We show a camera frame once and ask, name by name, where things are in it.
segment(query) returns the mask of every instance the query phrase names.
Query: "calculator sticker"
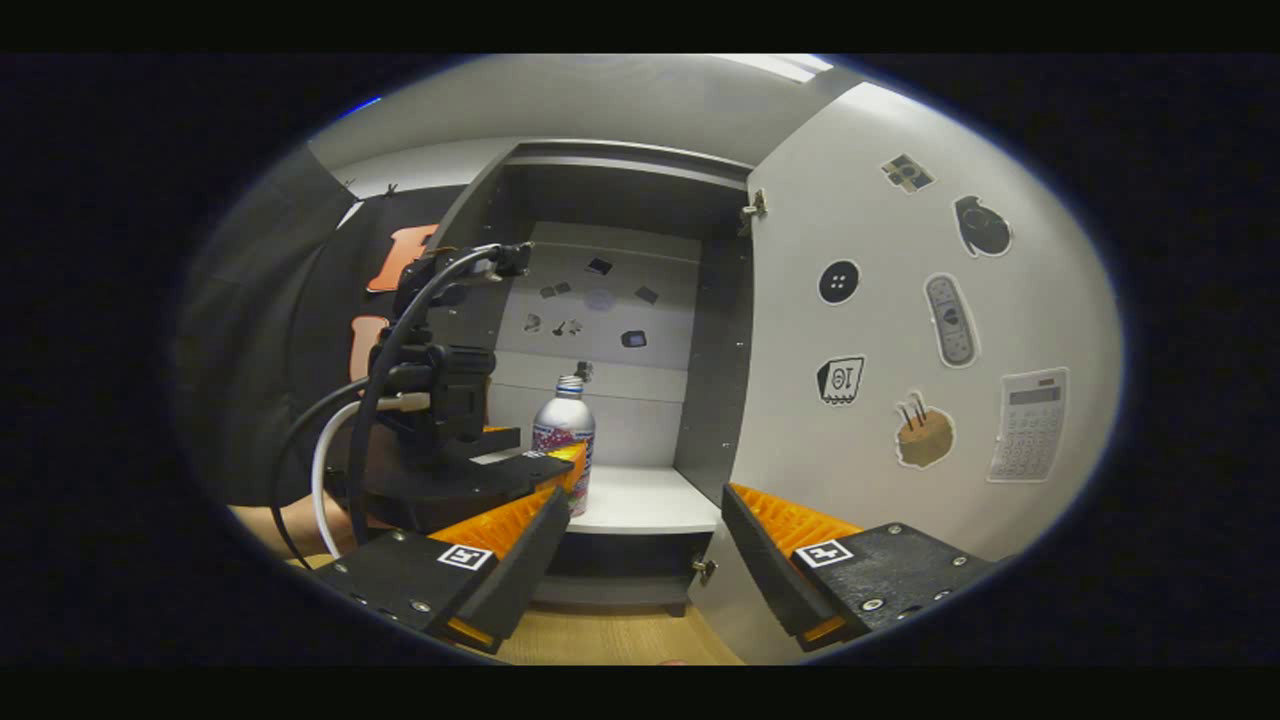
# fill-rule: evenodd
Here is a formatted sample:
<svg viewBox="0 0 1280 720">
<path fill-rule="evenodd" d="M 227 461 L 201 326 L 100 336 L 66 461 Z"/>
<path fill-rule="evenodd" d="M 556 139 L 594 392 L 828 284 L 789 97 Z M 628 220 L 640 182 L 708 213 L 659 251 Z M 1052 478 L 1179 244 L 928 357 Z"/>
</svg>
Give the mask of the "calculator sticker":
<svg viewBox="0 0 1280 720">
<path fill-rule="evenodd" d="M 897 404 L 901 420 L 893 436 L 897 464 L 923 470 L 955 447 L 956 429 L 951 415 L 924 402 L 919 391 L 908 393 L 908 400 Z"/>
<path fill-rule="evenodd" d="M 1001 414 L 987 482 L 1043 483 L 1066 421 L 1066 368 L 1000 379 Z"/>
</svg>

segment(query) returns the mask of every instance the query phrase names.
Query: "remote control sticker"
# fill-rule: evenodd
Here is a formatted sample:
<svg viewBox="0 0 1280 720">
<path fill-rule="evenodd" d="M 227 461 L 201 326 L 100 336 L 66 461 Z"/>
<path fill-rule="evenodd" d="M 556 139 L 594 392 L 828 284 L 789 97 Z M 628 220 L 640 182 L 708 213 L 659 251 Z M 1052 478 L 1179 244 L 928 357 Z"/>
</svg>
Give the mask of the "remote control sticker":
<svg viewBox="0 0 1280 720">
<path fill-rule="evenodd" d="M 852 405 L 863 384 L 865 355 L 836 357 L 818 368 L 818 400 L 832 407 Z"/>
<path fill-rule="evenodd" d="M 970 256 L 986 255 L 1000 258 L 1009 252 L 1014 232 L 1009 223 L 991 208 L 982 206 L 982 199 L 968 195 L 956 200 L 956 223 L 960 225 L 960 241 Z"/>
<path fill-rule="evenodd" d="M 991 483 L 1048 480 L 1066 424 L 1066 368 L 1005 375 Z"/>
<path fill-rule="evenodd" d="M 934 177 L 908 155 L 893 158 L 881 165 L 881 170 L 884 172 L 888 182 L 902 188 L 902 192 L 908 195 L 914 195 L 934 182 Z"/>
<path fill-rule="evenodd" d="M 923 470 L 951 454 L 956 438 L 951 415 L 924 402 L 919 391 L 909 392 L 897 411 L 902 419 L 893 434 L 899 465 Z"/>
<path fill-rule="evenodd" d="M 933 313 L 933 334 L 942 364 L 948 368 L 973 365 L 978 360 L 978 329 L 956 279 L 946 273 L 929 275 L 924 281 L 924 299 Z"/>
</svg>

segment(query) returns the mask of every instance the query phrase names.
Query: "dark sticker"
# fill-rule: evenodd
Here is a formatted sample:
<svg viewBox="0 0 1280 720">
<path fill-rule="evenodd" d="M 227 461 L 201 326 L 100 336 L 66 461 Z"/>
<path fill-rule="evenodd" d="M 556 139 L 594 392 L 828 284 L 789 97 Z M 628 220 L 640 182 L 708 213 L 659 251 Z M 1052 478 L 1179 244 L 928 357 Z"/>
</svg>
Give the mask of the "dark sticker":
<svg viewBox="0 0 1280 720">
<path fill-rule="evenodd" d="M 979 254 L 998 258 L 1009 252 L 1014 238 L 1009 223 L 991 208 L 980 205 L 982 199 L 969 195 L 956 200 L 956 222 L 960 224 L 960 240 L 969 255 Z"/>
<path fill-rule="evenodd" d="M 836 260 L 818 277 L 818 297 L 827 305 L 840 305 L 854 296 L 859 278 L 852 260 Z"/>
<path fill-rule="evenodd" d="M 827 364 L 818 369 L 818 398 L 832 407 L 851 405 L 858 400 L 865 364 L 865 355 L 827 360 Z"/>
<path fill-rule="evenodd" d="M 568 331 L 568 334 L 577 334 L 582 332 L 582 323 L 579 323 L 577 320 L 566 320 L 561 323 L 558 328 L 552 331 L 552 334 L 556 337 L 561 337 L 564 334 L 566 331 Z"/>
<path fill-rule="evenodd" d="M 612 269 L 613 269 L 613 263 L 609 263 L 608 260 L 600 260 L 599 258 L 586 264 L 586 272 L 589 273 L 599 273 L 602 275 L 607 275 Z"/>
<path fill-rule="evenodd" d="M 888 182 L 902 188 L 902 192 L 911 195 L 933 183 L 933 176 L 925 172 L 919 163 L 908 155 L 899 155 L 888 163 L 881 165 Z"/>
<path fill-rule="evenodd" d="M 644 337 L 644 331 L 627 331 L 622 333 L 622 347 L 644 347 L 649 345 Z"/>
</svg>

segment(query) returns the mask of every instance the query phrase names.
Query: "sticker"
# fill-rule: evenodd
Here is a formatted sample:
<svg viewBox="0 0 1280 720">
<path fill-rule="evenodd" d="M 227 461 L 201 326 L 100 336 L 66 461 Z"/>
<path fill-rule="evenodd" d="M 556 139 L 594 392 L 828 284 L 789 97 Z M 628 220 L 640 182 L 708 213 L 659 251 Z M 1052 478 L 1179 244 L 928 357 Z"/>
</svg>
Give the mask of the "sticker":
<svg viewBox="0 0 1280 720">
<path fill-rule="evenodd" d="M 978 328 L 955 277 L 934 273 L 924 279 L 924 299 L 933 314 L 938 357 L 948 368 L 968 368 L 978 360 Z"/>
<path fill-rule="evenodd" d="M 351 322 L 351 357 L 347 363 L 351 382 L 369 375 L 369 354 L 378 345 L 378 336 L 390 325 L 390 320 L 378 315 L 360 315 Z"/>
<path fill-rule="evenodd" d="M 568 497 L 568 514 L 577 518 L 586 512 L 586 492 L 591 479 L 591 456 L 595 455 L 595 430 L 568 430 L 566 428 L 553 428 L 534 423 L 534 450 L 556 450 L 576 442 L 586 443 L 586 460 L 582 464 L 582 474 Z"/>
<path fill-rule="evenodd" d="M 1000 258 L 1009 252 L 1014 232 L 1009 223 L 991 208 L 980 205 L 982 199 L 969 195 L 956 200 L 956 223 L 960 224 L 960 240 L 969 255 L 977 258 Z"/>
<path fill-rule="evenodd" d="M 854 296 L 860 277 L 852 260 L 836 260 L 818 278 L 818 297 L 827 305 L 840 305 Z"/>
<path fill-rule="evenodd" d="M 933 176 L 925 172 L 919 163 L 908 155 L 899 155 L 888 163 L 881 165 L 888 182 L 902 188 L 902 192 L 913 195 L 933 184 Z"/>
<path fill-rule="evenodd" d="M 383 260 L 383 269 L 369 281 L 369 292 L 390 292 L 399 287 L 404 268 L 412 265 L 426 251 L 426 241 L 440 225 L 401 228 L 392 233 L 392 249 Z"/>
<path fill-rule="evenodd" d="M 865 355 L 827 360 L 827 364 L 818 369 L 818 398 L 832 407 L 852 404 L 858 400 L 858 388 L 863 384 L 865 364 Z"/>
<path fill-rule="evenodd" d="M 822 568 L 823 565 L 831 565 L 832 562 L 840 562 L 841 560 L 849 560 L 854 556 L 849 552 L 849 548 L 840 544 L 836 541 L 819 542 L 818 544 L 810 544 L 806 547 L 797 547 L 796 552 L 810 568 Z"/>
<path fill-rule="evenodd" d="M 1066 421 L 1066 374 L 1055 368 L 1000 379 L 1000 433 L 987 482 L 1048 479 Z"/>
<path fill-rule="evenodd" d="M 955 447 L 955 423 L 942 410 L 927 405 L 919 392 L 913 391 L 909 397 L 908 402 L 897 404 L 902 421 L 899 423 L 893 446 L 899 465 L 923 470 Z"/>
<path fill-rule="evenodd" d="M 645 338 L 644 331 L 627 331 L 622 333 L 622 347 L 644 347 L 649 345 L 649 340 Z"/>
<path fill-rule="evenodd" d="M 552 334 L 556 336 L 556 337 L 561 337 L 566 332 L 568 334 L 577 334 L 577 333 L 582 332 L 582 323 L 579 323 L 577 320 L 566 320 L 566 322 L 561 323 L 558 328 L 556 328 L 554 331 L 552 331 Z"/>
<path fill-rule="evenodd" d="M 476 570 L 484 561 L 493 555 L 492 550 L 480 550 L 479 547 L 467 547 L 465 544 L 456 544 L 449 550 L 444 551 L 444 555 L 439 557 L 439 562 L 445 565 L 453 565 L 454 568 L 462 568 L 463 570 Z"/>
<path fill-rule="evenodd" d="M 609 270 L 612 269 L 613 269 L 613 263 L 609 263 L 608 260 L 600 260 L 599 258 L 595 258 L 594 260 L 586 264 L 586 272 L 596 273 L 600 275 L 609 274 Z"/>
<path fill-rule="evenodd" d="M 586 306 L 596 313 L 608 313 L 618 302 L 618 299 L 603 287 L 588 291 L 584 300 L 586 301 Z"/>
</svg>

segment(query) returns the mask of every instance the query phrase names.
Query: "aluminum bottle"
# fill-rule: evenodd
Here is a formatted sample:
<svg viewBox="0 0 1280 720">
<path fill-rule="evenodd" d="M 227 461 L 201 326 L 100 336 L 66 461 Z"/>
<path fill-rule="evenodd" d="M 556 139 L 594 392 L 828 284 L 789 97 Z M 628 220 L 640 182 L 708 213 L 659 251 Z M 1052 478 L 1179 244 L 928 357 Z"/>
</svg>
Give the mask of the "aluminum bottle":
<svg viewBox="0 0 1280 720">
<path fill-rule="evenodd" d="M 586 488 L 591 478 L 591 455 L 595 451 L 595 418 L 582 402 L 582 378 L 561 375 L 553 397 L 534 418 L 532 450 L 548 451 L 586 441 L 586 464 L 582 477 L 570 492 L 570 515 L 586 512 Z"/>
</svg>

